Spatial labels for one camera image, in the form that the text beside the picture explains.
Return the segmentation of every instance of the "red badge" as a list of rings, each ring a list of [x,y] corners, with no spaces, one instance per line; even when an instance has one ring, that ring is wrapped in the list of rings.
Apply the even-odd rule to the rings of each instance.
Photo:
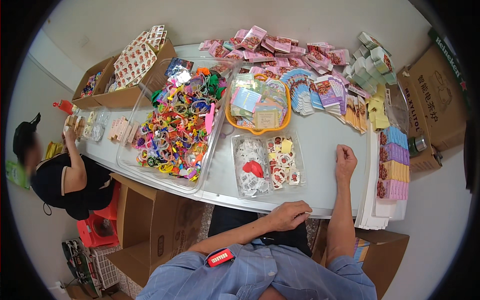
[[[225,249],[223,251],[220,251],[219,253],[216,253],[210,256],[207,261],[209,266],[214,267],[232,258],[233,258],[232,252],[230,252],[230,250],[228,249]]]

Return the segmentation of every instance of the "white table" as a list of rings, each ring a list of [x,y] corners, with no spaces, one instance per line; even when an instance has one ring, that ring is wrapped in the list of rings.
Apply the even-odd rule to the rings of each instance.
[[[178,46],[175,47],[175,50],[179,57],[210,56],[206,51],[199,51],[198,45]],[[131,113],[131,109],[116,109],[111,113],[108,124],[122,116],[128,118]],[[223,129],[224,132],[231,130],[231,126],[225,126],[227,128]],[[358,131],[342,124],[335,117],[323,111],[318,111],[307,117],[292,113],[288,128],[295,129],[298,133],[306,166],[307,186],[301,192],[278,192],[254,199],[239,199],[231,155],[231,136],[218,140],[207,180],[197,193],[185,195],[160,185],[150,185],[195,200],[260,213],[270,212],[285,201],[304,200],[313,209],[311,217],[330,218],[336,197],[336,145],[346,144],[353,149],[358,159],[350,185],[352,215],[356,216],[360,197],[367,183],[367,178],[364,177],[365,157],[367,155],[366,135],[359,134]],[[248,132],[236,129],[232,135],[242,133]],[[140,176],[128,172],[117,164],[116,155],[119,143],[108,140],[106,134],[98,143],[82,140],[78,143],[78,147],[80,153],[87,155],[110,170],[142,182]],[[400,216],[399,219],[403,219],[405,208],[403,208],[403,211],[400,208],[397,215]]]

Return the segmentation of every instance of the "hand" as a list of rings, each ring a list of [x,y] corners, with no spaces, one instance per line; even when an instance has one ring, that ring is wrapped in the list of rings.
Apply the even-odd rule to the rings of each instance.
[[[264,217],[267,228],[271,231],[287,231],[297,228],[303,223],[312,212],[312,209],[305,201],[284,202],[277,206],[271,213]]]
[[[65,144],[75,144],[75,140],[77,139],[77,134],[72,128],[69,128],[66,132],[62,132],[61,134],[62,141],[65,140]]]
[[[336,146],[336,181],[337,184],[348,183],[352,178],[353,170],[357,166],[357,158],[352,148],[345,145]]]

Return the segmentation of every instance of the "red plastic stool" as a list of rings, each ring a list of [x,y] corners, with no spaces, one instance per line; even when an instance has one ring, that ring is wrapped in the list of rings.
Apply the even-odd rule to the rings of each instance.
[[[121,183],[115,181],[115,186],[113,187],[112,201],[104,209],[94,210],[94,214],[97,216],[102,216],[105,219],[116,220],[117,219],[117,204],[120,196],[120,186]]]
[[[117,221],[110,220],[110,225],[105,227],[105,218],[91,214],[87,220],[77,222],[80,239],[85,247],[116,246],[119,244],[117,236]]]

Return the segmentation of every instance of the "woman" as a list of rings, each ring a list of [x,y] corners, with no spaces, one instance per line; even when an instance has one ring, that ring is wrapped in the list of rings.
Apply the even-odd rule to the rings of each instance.
[[[13,137],[13,152],[35,193],[47,205],[63,208],[77,220],[88,219],[89,210],[107,207],[114,187],[110,171],[78,153],[73,129],[62,133],[65,153],[42,161],[36,133],[39,122],[40,114],[31,122],[22,122]]]

